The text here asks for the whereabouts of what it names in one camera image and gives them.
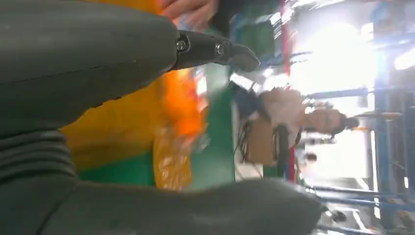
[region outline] white shirt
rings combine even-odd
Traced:
[[[272,126],[274,128],[279,125],[286,126],[289,132],[289,147],[294,146],[301,128],[298,124],[299,118],[305,110],[300,92],[275,88],[263,93],[262,101],[270,116]]]

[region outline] factory floor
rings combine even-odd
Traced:
[[[209,114],[207,135],[210,144],[191,158],[193,183],[191,189],[208,188],[234,182],[232,146],[231,94],[226,90],[227,70],[220,65],[206,65]],[[103,183],[153,186],[151,152],[120,158],[99,167],[81,170],[81,179]]]

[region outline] robotic arm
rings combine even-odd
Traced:
[[[136,10],[1,0],[0,234],[308,234],[321,203],[281,181],[193,194],[77,178],[60,127],[164,72],[208,62],[258,66],[245,47]]]

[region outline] bolt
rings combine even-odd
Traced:
[[[178,41],[176,43],[177,50],[184,50],[186,48],[186,43],[184,41]]]
[[[224,49],[224,47],[223,47],[223,45],[222,44],[220,44],[220,43],[217,43],[216,45],[215,45],[215,49],[216,49],[216,53],[218,53],[218,54],[223,54],[223,52],[225,51],[225,49]]]

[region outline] black cable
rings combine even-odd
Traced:
[[[239,131],[238,131],[238,138],[236,147],[233,151],[233,158],[235,158],[236,152],[239,149],[242,155],[242,161],[241,163],[250,163],[254,167],[255,171],[258,173],[260,178],[263,178],[261,171],[258,169],[258,166],[254,163],[249,162],[248,160],[248,142],[247,142],[247,133],[249,132],[249,122],[245,122],[240,124]],[[238,167],[235,166],[236,174],[242,179],[245,180],[245,177],[243,177],[242,173],[239,171]]]

